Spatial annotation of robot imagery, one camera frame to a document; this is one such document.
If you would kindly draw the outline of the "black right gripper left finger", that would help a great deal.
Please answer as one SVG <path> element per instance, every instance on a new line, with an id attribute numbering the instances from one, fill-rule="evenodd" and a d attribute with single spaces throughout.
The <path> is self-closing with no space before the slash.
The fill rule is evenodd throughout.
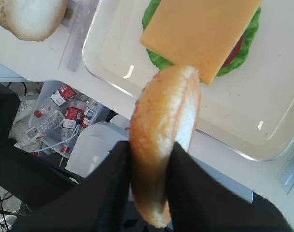
<path id="1" fill-rule="evenodd" d="M 119 141 L 81 184 L 18 219 L 14 232 L 121 232 L 130 184 L 130 143 Z"/>

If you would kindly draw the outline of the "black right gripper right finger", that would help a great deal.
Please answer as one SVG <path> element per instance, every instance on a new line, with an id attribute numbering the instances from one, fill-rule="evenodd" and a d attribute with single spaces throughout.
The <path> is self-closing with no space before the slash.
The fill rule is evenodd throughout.
<path id="1" fill-rule="evenodd" d="M 291 232 L 280 210 L 254 193 L 248 202 L 221 185 L 175 143 L 167 194 L 176 232 Z"/>

